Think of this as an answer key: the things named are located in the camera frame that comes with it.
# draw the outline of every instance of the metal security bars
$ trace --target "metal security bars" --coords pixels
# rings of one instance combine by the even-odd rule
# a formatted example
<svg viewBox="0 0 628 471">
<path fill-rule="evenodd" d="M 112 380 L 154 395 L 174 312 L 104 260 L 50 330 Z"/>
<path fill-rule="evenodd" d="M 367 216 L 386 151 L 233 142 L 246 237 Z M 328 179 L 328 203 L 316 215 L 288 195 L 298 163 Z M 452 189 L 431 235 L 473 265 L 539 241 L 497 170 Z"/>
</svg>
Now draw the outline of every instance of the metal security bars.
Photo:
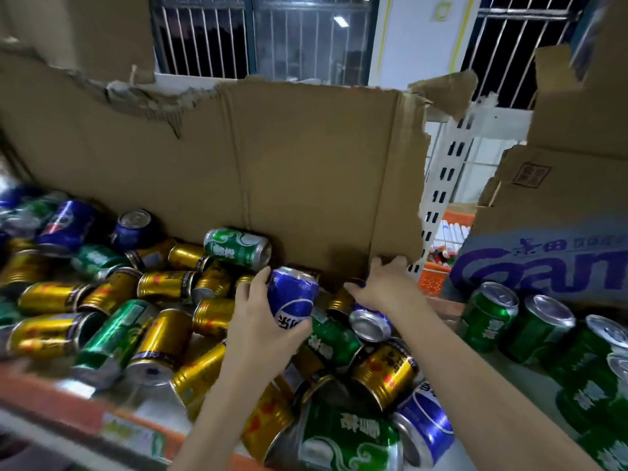
<svg viewBox="0 0 628 471">
<path fill-rule="evenodd" d="M 536 91 L 534 50 L 568 42 L 588 0 L 482 0 L 462 64 L 479 78 L 474 98 L 529 109 Z"/>
<path fill-rule="evenodd" d="M 254 0 L 257 68 L 270 79 L 366 84 L 371 0 Z"/>
<path fill-rule="evenodd" d="M 161 71 L 217 78 L 251 71 L 244 0 L 151 0 L 151 11 Z"/>
</svg>

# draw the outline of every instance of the torn cardboard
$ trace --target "torn cardboard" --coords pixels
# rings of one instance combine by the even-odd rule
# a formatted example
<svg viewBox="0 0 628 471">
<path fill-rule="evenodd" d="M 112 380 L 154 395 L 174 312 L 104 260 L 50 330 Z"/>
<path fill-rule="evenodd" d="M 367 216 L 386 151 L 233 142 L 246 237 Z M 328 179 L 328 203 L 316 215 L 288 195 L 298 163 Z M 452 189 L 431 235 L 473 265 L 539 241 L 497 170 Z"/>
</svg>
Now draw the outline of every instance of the torn cardboard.
<svg viewBox="0 0 628 471">
<path fill-rule="evenodd" d="M 472 92 L 451 95 L 468 104 Z M 419 95 L 224 83 L 177 111 L 179 135 L 160 116 L 133 115 L 137 104 L 110 100 L 41 62 L 0 54 L 0 122 L 50 188 L 115 213 L 147 208 L 196 243 L 223 225 L 261 232 L 279 261 L 341 276 L 363 276 L 369 256 L 421 252 L 431 102 Z"/>
</svg>

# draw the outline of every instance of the can rim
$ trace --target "can rim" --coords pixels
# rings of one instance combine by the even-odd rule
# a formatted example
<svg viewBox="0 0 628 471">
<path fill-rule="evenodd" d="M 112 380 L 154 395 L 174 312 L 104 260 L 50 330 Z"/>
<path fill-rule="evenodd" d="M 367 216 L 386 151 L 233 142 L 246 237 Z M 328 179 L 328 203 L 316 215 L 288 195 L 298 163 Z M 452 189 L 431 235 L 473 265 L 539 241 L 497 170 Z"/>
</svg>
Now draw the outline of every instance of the can rim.
<svg viewBox="0 0 628 471">
<path fill-rule="evenodd" d="M 544 294 L 533 294 L 526 297 L 523 302 L 528 311 L 547 324 L 569 327 L 576 325 L 576 317 L 569 307 L 554 298 Z M 543 308 L 545 305 L 550 306 L 549 310 Z M 563 314 L 563 317 L 559 317 L 558 314 L 552 315 L 553 312 L 558 311 Z"/>
</svg>

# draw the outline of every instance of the left hand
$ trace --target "left hand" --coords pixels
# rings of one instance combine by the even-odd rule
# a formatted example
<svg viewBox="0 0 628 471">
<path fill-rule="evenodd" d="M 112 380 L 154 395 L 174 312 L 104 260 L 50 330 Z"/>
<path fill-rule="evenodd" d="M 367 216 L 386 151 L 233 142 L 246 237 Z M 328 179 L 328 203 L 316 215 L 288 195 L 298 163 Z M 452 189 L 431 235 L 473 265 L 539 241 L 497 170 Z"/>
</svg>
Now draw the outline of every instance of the left hand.
<svg viewBox="0 0 628 471">
<path fill-rule="evenodd" d="M 270 273 L 271 268 L 266 266 L 251 283 L 238 285 L 220 372 L 221 378 L 224 374 L 237 375 L 248 386 L 259 388 L 260 393 L 283 372 L 296 349 L 312 333 L 310 318 L 289 330 L 277 325 L 268 304 L 266 281 Z"/>
</svg>

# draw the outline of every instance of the gold can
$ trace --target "gold can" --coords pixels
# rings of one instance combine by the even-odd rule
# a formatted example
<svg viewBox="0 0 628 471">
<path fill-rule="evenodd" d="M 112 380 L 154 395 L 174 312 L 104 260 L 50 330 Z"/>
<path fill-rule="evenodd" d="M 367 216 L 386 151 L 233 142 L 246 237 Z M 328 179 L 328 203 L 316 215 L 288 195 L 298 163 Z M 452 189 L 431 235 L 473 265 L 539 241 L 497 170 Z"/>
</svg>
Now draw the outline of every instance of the gold can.
<svg viewBox="0 0 628 471">
<path fill-rule="evenodd" d="M 77 309 L 83 311 L 100 311 L 111 316 L 126 301 L 135 298 L 137 282 L 142 275 L 134 268 L 118 268 L 107 282 L 96 287 L 93 292 L 79 304 Z"/>
<path fill-rule="evenodd" d="M 139 385 L 167 384 L 181 366 L 192 336 L 192 316 L 180 309 L 165 309 L 155 317 L 125 374 Z"/>
<path fill-rule="evenodd" d="M 29 286 L 18 300 L 18 308 L 26 316 L 75 312 L 94 285 L 49 281 Z"/>
<path fill-rule="evenodd" d="M 364 386 L 384 411 L 399 394 L 412 387 L 418 370 L 406 344 L 399 339 L 390 339 L 357 365 L 351 379 Z"/>
<path fill-rule="evenodd" d="M 19 296 L 35 283 L 43 281 L 51 269 L 51 260 L 38 249 L 13 253 L 0 272 L 0 289 L 12 297 Z"/>
<path fill-rule="evenodd" d="M 10 356 L 54 358 L 77 353 L 104 324 L 99 312 L 30 317 L 20 321 L 7 342 Z"/>
<path fill-rule="evenodd" d="M 200 409 L 207 391 L 218 379 L 226 348 L 225 341 L 221 342 L 197 360 L 185 364 L 170 380 L 170 386 L 189 414 Z"/>
<path fill-rule="evenodd" d="M 210 264 L 211 257 L 197 244 L 177 244 L 168 253 L 168 264 L 174 269 L 195 269 L 204 271 Z"/>
<path fill-rule="evenodd" d="M 290 403 L 306 403 L 314 392 L 334 379 L 314 351 L 303 344 L 274 382 Z"/>
<path fill-rule="evenodd" d="M 192 300 L 199 304 L 203 299 L 226 297 L 230 287 L 231 276 L 215 259 L 192 290 Z"/>
<path fill-rule="evenodd" d="M 266 464 L 277 439 L 294 423 L 294 414 L 275 385 L 268 384 L 247 418 L 242 444 L 261 465 Z"/>
<path fill-rule="evenodd" d="M 194 310 L 192 327 L 200 335 L 220 335 L 229 327 L 236 301 L 225 298 L 203 299 Z"/>
<path fill-rule="evenodd" d="M 192 288 L 197 283 L 197 271 L 147 272 L 139 278 L 139 299 L 160 298 L 192 304 Z"/>
<path fill-rule="evenodd" d="M 176 244 L 174 238 L 166 238 L 150 248 L 136 249 L 124 254 L 133 267 L 140 271 L 159 270 L 168 265 L 168 254 Z"/>
</svg>

